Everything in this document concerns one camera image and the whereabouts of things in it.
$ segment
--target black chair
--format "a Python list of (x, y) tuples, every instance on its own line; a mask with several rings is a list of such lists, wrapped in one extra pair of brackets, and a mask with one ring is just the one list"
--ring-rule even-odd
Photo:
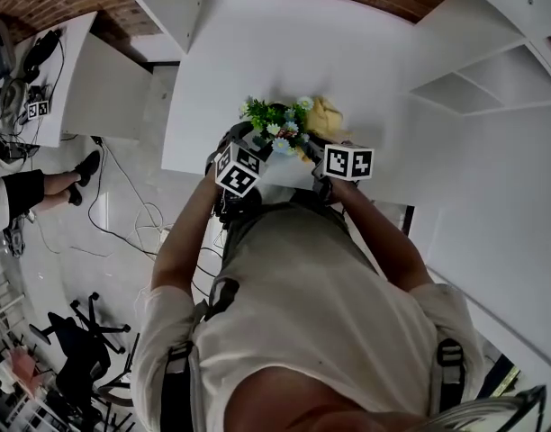
[(88, 329), (80, 328), (71, 317), (63, 319), (53, 312), (48, 313), (50, 327), (40, 330), (30, 325), (32, 333), (46, 344), (51, 344), (49, 335), (56, 334), (61, 350), (68, 358), (56, 377), (56, 386), (69, 406), (78, 411), (86, 424), (85, 429), (89, 430), (103, 419), (100, 411), (92, 407), (92, 395), (94, 382), (103, 378), (112, 364), (107, 347), (119, 354), (125, 352), (124, 348), (116, 349), (104, 333), (130, 330), (128, 325), (123, 328), (100, 327), (95, 322), (93, 304), (97, 299), (99, 295), (96, 292), (89, 297), (89, 319), (77, 308), (78, 301), (70, 304)]
[[(79, 310), (79, 301), (75, 300), (72, 301), (71, 304), (69, 304), (69, 307), (73, 309), (73, 311), (76, 313), (77, 317), (86, 325), (89, 332), (96, 338), (98, 338), (100, 341), (102, 341), (103, 344), (108, 346), (110, 349), (112, 349), (113, 352), (116, 354), (124, 354), (125, 348), (119, 347), (116, 348), (105, 336), (106, 333), (128, 333), (131, 328), (129, 325), (123, 325), (122, 328), (110, 328), (110, 327), (100, 327), (95, 322), (95, 310), (94, 310), (94, 301), (97, 301), (99, 299), (99, 294), (94, 292), (89, 298), (87, 298), (88, 306), (89, 306), (89, 317), (86, 317), (80, 310)], [(49, 328), (46, 328), (44, 330), (37, 329), (33, 325), (30, 325), (30, 330), (40, 339), (42, 339), (46, 344), (50, 345), (51, 341), (48, 338), (48, 335), (53, 333), (55, 329), (53, 328), (53, 322), (51, 322), (51, 326)]]

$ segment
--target flower bouquet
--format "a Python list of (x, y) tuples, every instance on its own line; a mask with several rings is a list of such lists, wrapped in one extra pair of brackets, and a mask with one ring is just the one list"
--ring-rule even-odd
[(310, 136), (306, 132), (307, 112), (313, 107), (308, 96), (299, 98), (292, 105), (266, 103), (249, 97), (239, 108), (240, 118), (249, 118), (258, 135), (254, 144), (263, 148), (271, 142), (275, 152), (296, 155)]

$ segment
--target backpack strap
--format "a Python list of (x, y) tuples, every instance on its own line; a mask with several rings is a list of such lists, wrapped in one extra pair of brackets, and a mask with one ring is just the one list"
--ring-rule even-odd
[(195, 306), (187, 340), (169, 350), (161, 391), (160, 432), (204, 432), (202, 378), (199, 353), (192, 342), (195, 327), (207, 313), (205, 301)]
[(462, 402), (465, 390), (464, 349), (451, 337), (440, 340), (432, 366), (430, 415)]

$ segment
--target white table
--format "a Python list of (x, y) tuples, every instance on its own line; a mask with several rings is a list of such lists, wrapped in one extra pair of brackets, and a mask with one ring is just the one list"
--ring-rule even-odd
[[(204, 0), (179, 67), (162, 166), (202, 174), (248, 95), (289, 103), (323, 95), (353, 141), (381, 148), (400, 103), (412, 25), (348, 0)], [(262, 182), (312, 187), (312, 165), (272, 155)], [(375, 168), (383, 164), (377, 155)]]
[(32, 85), (56, 86), (50, 114), (28, 121), (21, 138), (40, 146), (57, 147), (62, 133), (137, 139), (151, 74), (89, 33), (97, 12), (63, 22), (19, 43), (15, 48), (15, 77), (33, 43), (60, 28), (60, 46), (41, 64)]

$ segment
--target artificial flower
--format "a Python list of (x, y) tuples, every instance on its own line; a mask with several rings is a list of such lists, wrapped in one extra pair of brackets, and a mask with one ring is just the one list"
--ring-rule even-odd
[(298, 127), (293, 121), (289, 121), (285, 124), (285, 127), (288, 131), (290, 131), (293, 135), (297, 134)]
[(313, 99), (309, 96), (302, 96), (297, 100), (297, 103), (305, 111), (310, 111), (313, 107)]
[(275, 136), (279, 132), (280, 128), (275, 123), (271, 123), (266, 126), (266, 130), (269, 134), (273, 134)]
[(275, 150), (275, 152), (279, 152), (280, 154), (286, 154), (289, 148), (290, 143), (287, 139), (284, 138), (275, 138), (274, 142), (272, 143), (272, 149)]
[(245, 103), (243, 103), (240, 107), (239, 107), (239, 115), (241, 117), (243, 117), (244, 115), (246, 115), (248, 113), (248, 110), (249, 110), (249, 103), (246, 101)]
[(284, 112), (284, 117), (286, 122), (293, 122), (295, 118), (295, 110), (294, 109), (288, 109)]
[(254, 136), (251, 141), (259, 148), (263, 148), (267, 144), (267, 140), (261, 136)]

